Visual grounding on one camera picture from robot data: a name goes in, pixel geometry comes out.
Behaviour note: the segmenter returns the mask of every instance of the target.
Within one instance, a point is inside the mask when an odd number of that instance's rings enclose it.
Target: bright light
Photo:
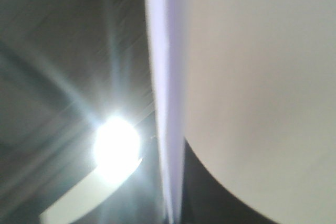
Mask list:
[[[112,118],[97,130],[97,170],[109,182],[125,180],[139,164],[140,138],[132,125]]]

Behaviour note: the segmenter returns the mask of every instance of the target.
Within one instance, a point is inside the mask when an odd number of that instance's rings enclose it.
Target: white wall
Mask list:
[[[280,223],[336,220],[336,0],[190,0],[186,137]]]

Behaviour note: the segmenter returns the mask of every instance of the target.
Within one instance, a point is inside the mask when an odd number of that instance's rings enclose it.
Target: white surface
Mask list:
[[[190,0],[186,137],[283,224],[336,220],[336,0]]]
[[[183,0],[145,0],[160,167],[169,223],[180,223],[184,167]]]

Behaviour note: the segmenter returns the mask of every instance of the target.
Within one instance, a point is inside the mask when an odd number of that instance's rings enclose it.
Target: dark ceiling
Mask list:
[[[94,168],[91,130],[152,101],[143,0],[0,0],[0,220],[43,211]]]

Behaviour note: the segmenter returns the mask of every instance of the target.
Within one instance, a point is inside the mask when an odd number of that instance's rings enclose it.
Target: ceiling light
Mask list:
[[[97,130],[94,156],[97,170],[109,182],[125,180],[139,164],[140,138],[121,118],[111,118]]]

